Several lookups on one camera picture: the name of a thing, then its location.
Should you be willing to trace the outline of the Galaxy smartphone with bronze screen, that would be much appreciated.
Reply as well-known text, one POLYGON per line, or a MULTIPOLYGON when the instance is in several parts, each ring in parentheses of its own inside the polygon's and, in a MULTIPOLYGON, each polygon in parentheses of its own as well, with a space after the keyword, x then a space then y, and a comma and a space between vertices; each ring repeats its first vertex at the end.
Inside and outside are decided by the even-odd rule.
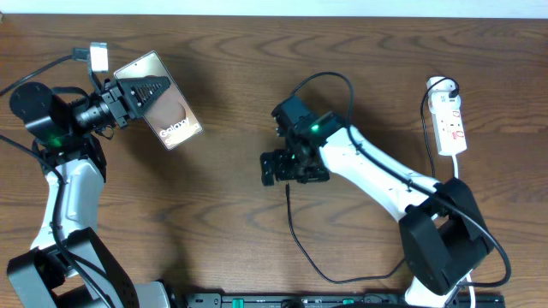
POLYGON ((168 151, 203 132, 200 121, 156 51, 119 68, 114 76, 117 80, 140 77, 169 79, 169 88, 144 115, 146 123, 168 151))

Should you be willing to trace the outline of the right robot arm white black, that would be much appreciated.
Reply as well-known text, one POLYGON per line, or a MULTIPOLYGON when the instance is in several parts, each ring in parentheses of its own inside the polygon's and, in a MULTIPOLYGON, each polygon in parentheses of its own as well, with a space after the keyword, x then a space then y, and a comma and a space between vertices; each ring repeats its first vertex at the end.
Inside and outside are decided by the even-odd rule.
POLYGON ((413 171, 367 141, 329 112, 318 116, 291 96, 271 112, 281 150, 260 156, 261 180, 325 182, 331 174, 350 181, 397 222, 404 260, 414 275, 408 305, 445 307, 494 245, 469 187, 442 183, 413 171))

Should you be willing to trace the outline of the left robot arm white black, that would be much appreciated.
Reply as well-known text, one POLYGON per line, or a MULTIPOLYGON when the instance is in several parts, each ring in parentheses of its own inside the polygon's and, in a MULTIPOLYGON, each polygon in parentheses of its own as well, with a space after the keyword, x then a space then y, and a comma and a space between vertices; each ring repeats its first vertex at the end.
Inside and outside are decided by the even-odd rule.
POLYGON ((96 133, 144 116, 170 87, 166 77, 106 81, 92 93, 27 82, 11 94, 12 112, 35 140, 49 185, 45 216, 28 252, 7 276, 25 307, 175 307, 161 280, 135 284, 97 235, 106 160, 96 133))

